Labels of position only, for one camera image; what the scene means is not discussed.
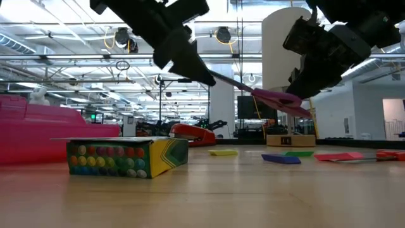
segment cardboard box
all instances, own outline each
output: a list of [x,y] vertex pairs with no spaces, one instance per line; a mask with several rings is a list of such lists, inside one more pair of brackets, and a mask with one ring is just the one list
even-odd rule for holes
[[66,144],[69,171],[152,179],[185,164],[189,142],[169,137],[71,138]]
[[313,135],[267,135],[267,146],[314,147],[316,138]]

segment wooden table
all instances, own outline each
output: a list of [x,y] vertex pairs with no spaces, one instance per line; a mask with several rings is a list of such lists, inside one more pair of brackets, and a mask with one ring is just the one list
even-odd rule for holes
[[[69,176],[66,164],[0,167],[0,227],[405,227],[405,163],[301,165],[190,150],[153,180]],[[317,153],[375,150],[319,146]]]

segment colored circle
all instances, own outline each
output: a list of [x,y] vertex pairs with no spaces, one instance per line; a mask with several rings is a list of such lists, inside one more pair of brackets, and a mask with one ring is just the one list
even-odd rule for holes
[[90,170],[87,167],[80,167],[80,173],[82,175],[89,175],[90,174]]
[[93,147],[93,146],[89,146],[89,148],[87,149],[87,153],[88,153],[90,156],[95,155],[95,154],[96,154],[96,148]]
[[114,156],[114,148],[111,146],[107,147],[107,156]]
[[94,166],[94,165],[96,165],[96,159],[95,158],[93,158],[93,157],[88,157],[87,158],[87,163],[90,165],[90,166]]
[[135,154],[137,155],[138,158],[143,158],[145,156],[145,151],[142,148],[136,148]]
[[142,159],[136,159],[135,161],[135,166],[137,168],[144,168],[145,167],[145,162]]
[[118,156],[123,156],[124,155],[124,149],[121,146],[119,146],[119,147],[115,148],[115,153]]
[[96,159],[96,164],[98,167],[104,167],[106,165],[106,161],[104,161],[104,158],[98,157]]
[[86,154],[86,147],[81,145],[77,148],[77,153],[79,153],[80,155],[85,155]]
[[115,165],[122,167],[125,165],[125,162],[122,158],[119,158],[119,159],[115,160]]
[[109,173],[110,175],[117,175],[116,171],[115,171],[113,168],[109,168],[109,169],[108,169],[108,173]]
[[125,177],[127,175],[127,172],[125,170],[119,169],[118,170],[118,175],[120,177]]
[[114,167],[114,165],[115,165],[114,159],[107,158],[107,166],[108,167]]
[[77,165],[77,158],[76,156],[71,156],[69,159],[70,165]]
[[127,159],[127,165],[129,168],[134,168],[135,167],[135,162],[133,161],[133,159],[128,158]]
[[146,177],[147,177],[146,172],[143,171],[143,170],[138,170],[138,171],[137,171],[137,175],[138,175],[138,177],[140,177],[140,178],[146,178]]
[[106,154],[106,148],[105,148],[105,147],[102,147],[102,146],[98,147],[98,148],[96,149],[96,151],[97,151],[97,154],[98,154],[99,156],[104,156],[104,155]]
[[70,169],[71,174],[80,174],[80,169],[78,167],[72,167]]
[[87,164],[87,159],[86,159],[84,156],[80,156],[80,157],[78,158],[78,163],[79,163],[81,166],[85,166],[85,165]]
[[98,175],[99,174],[98,168],[91,168],[91,174]]
[[99,173],[101,175],[107,175],[107,169],[106,168],[99,168]]
[[135,151],[133,148],[126,148],[125,149],[125,154],[130,157],[133,158],[135,156]]
[[135,170],[129,169],[129,170],[127,171],[127,175],[128,175],[129,177],[136,177],[136,176],[137,176],[137,172],[135,172]]

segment pink chair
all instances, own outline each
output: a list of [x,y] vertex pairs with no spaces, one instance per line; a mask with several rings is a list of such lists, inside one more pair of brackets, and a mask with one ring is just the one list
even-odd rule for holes
[[118,137],[117,125],[87,124],[70,108],[0,95],[0,164],[66,161],[67,137]]

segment white figurine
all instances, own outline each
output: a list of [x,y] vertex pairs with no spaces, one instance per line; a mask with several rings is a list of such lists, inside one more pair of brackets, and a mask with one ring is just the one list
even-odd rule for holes
[[45,99],[46,89],[35,88],[30,94],[30,104],[33,105],[50,105],[49,101]]

